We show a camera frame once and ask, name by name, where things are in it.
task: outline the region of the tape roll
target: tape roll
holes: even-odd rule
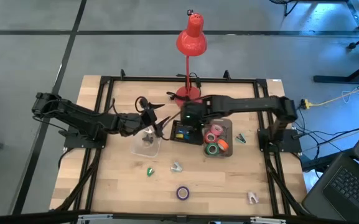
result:
[[[219,140],[217,141],[217,145],[218,145],[218,147],[219,147],[222,151],[224,151],[224,152],[226,152],[226,151],[228,150],[228,148],[229,148],[228,143],[227,143],[225,140],[223,140],[223,139],[219,139]]]
[[[217,136],[212,134],[211,131],[209,131],[205,134],[204,139],[205,139],[205,142],[207,142],[207,143],[214,143],[217,141]]]
[[[186,200],[190,196],[189,189],[187,187],[181,186],[177,190],[177,198],[179,200]]]
[[[215,156],[219,154],[219,147],[215,143],[210,143],[205,148],[205,151],[207,152],[208,155]]]
[[[223,127],[220,126],[219,124],[213,124],[211,125],[210,131],[212,134],[219,136],[223,132]]]

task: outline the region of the lamp base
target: lamp base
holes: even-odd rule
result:
[[[186,96],[186,87],[182,86],[177,90],[176,93],[178,96]],[[190,91],[189,91],[189,95],[188,95],[189,99],[196,99],[198,97],[200,97],[200,90],[198,90],[198,88],[195,87],[190,87]],[[178,98],[175,99],[175,102],[177,103],[178,107],[181,108],[183,103],[185,102],[184,100],[180,100]]]

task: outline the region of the desk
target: desk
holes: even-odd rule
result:
[[[95,107],[99,82],[100,76],[84,76],[77,104],[92,110]],[[267,80],[267,83],[270,95],[284,95],[280,80]],[[115,81],[113,97],[116,99],[116,109],[120,113],[133,113],[135,99],[142,95],[151,103],[166,104],[156,110],[159,119],[172,116],[179,109],[166,95],[166,91],[176,90],[182,85],[183,83],[177,82]],[[253,86],[250,84],[202,85],[203,95],[254,97]],[[247,143],[244,145],[233,141],[233,155],[225,159],[207,158],[200,146],[174,141],[162,141],[157,157],[146,158],[130,152],[133,137],[109,135],[106,147],[101,153],[91,210],[188,215],[272,215],[266,169],[256,135],[259,128],[257,113],[238,113],[228,118],[233,122],[233,135],[244,133]],[[169,136],[171,125],[164,130],[166,137]],[[51,208],[59,206],[77,184],[83,155],[84,149],[74,149],[63,158]],[[282,153],[281,157],[287,188],[295,199],[301,202],[307,194],[301,164],[290,153]],[[178,161],[183,167],[181,173],[170,171],[174,161]],[[146,175],[148,167],[155,170],[151,177]],[[186,201],[180,201],[175,196],[175,191],[181,185],[190,190],[190,198]],[[80,208],[84,207],[87,188],[86,185]],[[257,193],[259,204],[248,204],[248,191]],[[276,196],[279,210],[283,212],[277,186]]]

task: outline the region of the green clip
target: green clip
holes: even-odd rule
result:
[[[242,144],[246,144],[246,136],[244,134],[240,133],[239,135],[237,135],[236,141],[238,141]]]
[[[149,168],[147,168],[147,173],[146,174],[147,174],[148,177],[150,177],[152,174],[154,174],[154,170],[149,167]]]

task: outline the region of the gray floor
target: gray floor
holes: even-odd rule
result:
[[[359,13],[359,1],[354,5]],[[80,0],[0,0],[0,29],[71,30]],[[80,30],[181,30],[187,9],[201,12],[208,30],[351,31],[357,26],[345,3],[302,2],[287,18],[283,6],[268,0],[126,1],[88,0]],[[31,119],[35,93],[50,91],[68,36],[0,35],[0,215],[10,212],[17,184],[39,124]],[[84,75],[173,76],[184,73],[184,57],[175,47],[176,35],[77,36],[60,94],[75,101]],[[353,90],[355,85],[314,83],[313,75],[349,75],[359,68],[359,46],[345,47],[349,36],[208,35],[208,50],[192,58],[190,68],[201,77],[221,77],[228,69],[236,78],[280,78],[286,95],[319,103]],[[330,133],[359,127],[359,95],[304,111],[305,125]],[[339,140],[352,147],[359,134]],[[312,139],[301,139],[304,154],[313,158]],[[24,212],[49,207],[63,137],[49,128],[31,183]],[[336,152],[322,146],[320,155]]]

